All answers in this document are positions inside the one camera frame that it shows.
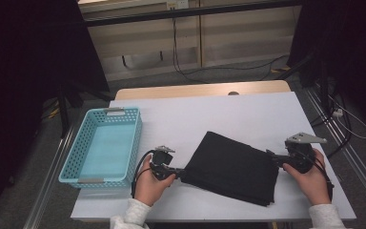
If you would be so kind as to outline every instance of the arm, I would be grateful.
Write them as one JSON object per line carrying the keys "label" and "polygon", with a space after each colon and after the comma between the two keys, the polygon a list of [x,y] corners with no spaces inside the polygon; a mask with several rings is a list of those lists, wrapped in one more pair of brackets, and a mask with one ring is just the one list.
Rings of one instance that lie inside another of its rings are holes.
{"label": "arm", "polygon": [[175,175],[164,180],[157,180],[150,169],[152,156],[145,157],[136,182],[135,198],[129,199],[129,208],[124,217],[111,218],[111,228],[117,229],[140,229],[149,228],[144,223],[152,206],[160,199],[163,191],[174,181]]}
{"label": "arm", "polygon": [[[314,151],[316,159],[325,166],[323,154],[316,149]],[[295,178],[299,188],[311,202],[309,212],[314,228],[345,228],[336,207],[329,199],[326,180],[315,166],[306,174],[300,174],[289,164],[284,164],[283,168]]]}

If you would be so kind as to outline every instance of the light blue plastic basket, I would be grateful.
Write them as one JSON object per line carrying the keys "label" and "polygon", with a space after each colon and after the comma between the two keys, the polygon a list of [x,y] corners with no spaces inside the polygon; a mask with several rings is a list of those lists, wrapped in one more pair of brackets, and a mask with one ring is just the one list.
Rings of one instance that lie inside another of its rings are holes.
{"label": "light blue plastic basket", "polygon": [[141,128],[136,107],[89,110],[59,181],[75,188],[130,186]]}

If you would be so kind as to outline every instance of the white tabletop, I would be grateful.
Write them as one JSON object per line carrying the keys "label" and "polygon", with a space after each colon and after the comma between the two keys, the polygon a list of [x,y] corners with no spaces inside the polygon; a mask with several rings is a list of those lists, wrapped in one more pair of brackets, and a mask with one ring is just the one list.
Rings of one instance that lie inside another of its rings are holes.
{"label": "white tabletop", "polygon": [[[315,135],[294,93],[116,100],[111,107],[137,106],[143,121],[138,160],[159,145],[174,150],[172,167],[184,168],[207,131],[259,150],[287,155],[284,140],[304,132]],[[319,144],[314,148],[322,151]],[[329,161],[327,173],[335,186],[333,204],[342,219],[356,215]],[[73,219],[109,220],[124,215],[130,189],[83,189]],[[268,221],[309,219],[310,204],[295,180],[280,170],[274,203],[262,207],[201,190],[176,180],[153,207],[147,221]]]}

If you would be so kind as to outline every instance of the gray sleeve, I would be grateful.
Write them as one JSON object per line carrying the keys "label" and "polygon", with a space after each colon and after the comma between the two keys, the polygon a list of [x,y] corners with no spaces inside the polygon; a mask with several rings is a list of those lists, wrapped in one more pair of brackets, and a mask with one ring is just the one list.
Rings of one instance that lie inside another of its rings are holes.
{"label": "gray sleeve", "polygon": [[115,216],[110,219],[111,229],[149,229],[148,225],[145,224],[145,219],[148,213],[151,211],[151,207],[146,204],[129,198],[129,208],[127,209],[126,216],[120,217]]}
{"label": "gray sleeve", "polygon": [[333,204],[318,204],[309,209],[314,228],[345,228]]}

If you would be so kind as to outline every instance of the folded black fabric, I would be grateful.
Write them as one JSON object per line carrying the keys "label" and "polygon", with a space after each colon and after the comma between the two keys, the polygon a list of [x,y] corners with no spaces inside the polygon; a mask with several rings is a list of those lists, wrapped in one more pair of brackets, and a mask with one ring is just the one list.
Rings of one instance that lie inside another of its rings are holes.
{"label": "folded black fabric", "polygon": [[278,168],[249,145],[207,132],[185,168],[181,181],[261,206],[274,202]]}

